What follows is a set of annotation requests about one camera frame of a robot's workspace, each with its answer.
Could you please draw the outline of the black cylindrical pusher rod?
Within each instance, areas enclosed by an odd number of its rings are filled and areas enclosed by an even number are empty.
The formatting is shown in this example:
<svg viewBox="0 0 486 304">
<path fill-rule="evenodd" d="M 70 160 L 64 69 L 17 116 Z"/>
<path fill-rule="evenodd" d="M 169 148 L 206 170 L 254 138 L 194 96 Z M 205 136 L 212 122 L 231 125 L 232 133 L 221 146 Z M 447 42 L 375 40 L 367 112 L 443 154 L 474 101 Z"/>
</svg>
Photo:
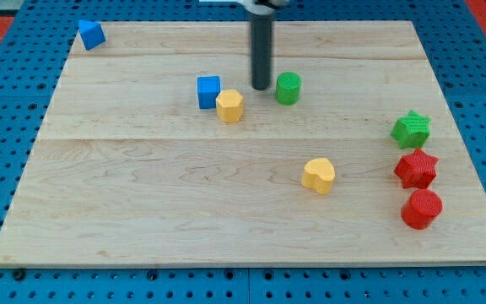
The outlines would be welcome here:
<svg viewBox="0 0 486 304">
<path fill-rule="evenodd" d="M 271 84 L 274 12 L 249 12 L 251 86 L 266 90 Z"/>
</svg>

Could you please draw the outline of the white rod mount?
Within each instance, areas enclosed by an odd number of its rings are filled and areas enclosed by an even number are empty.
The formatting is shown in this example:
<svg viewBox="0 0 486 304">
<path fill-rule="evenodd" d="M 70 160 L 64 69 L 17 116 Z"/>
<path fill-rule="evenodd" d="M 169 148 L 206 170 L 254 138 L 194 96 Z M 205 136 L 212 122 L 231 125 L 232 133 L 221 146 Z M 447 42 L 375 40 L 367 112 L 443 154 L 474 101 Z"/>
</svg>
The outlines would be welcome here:
<svg viewBox="0 0 486 304">
<path fill-rule="evenodd" d="M 289 0 L 199 0 L 201 4 L 237 4 L 252 14 L 272 14 L 287 7 Z"/>
</svg>

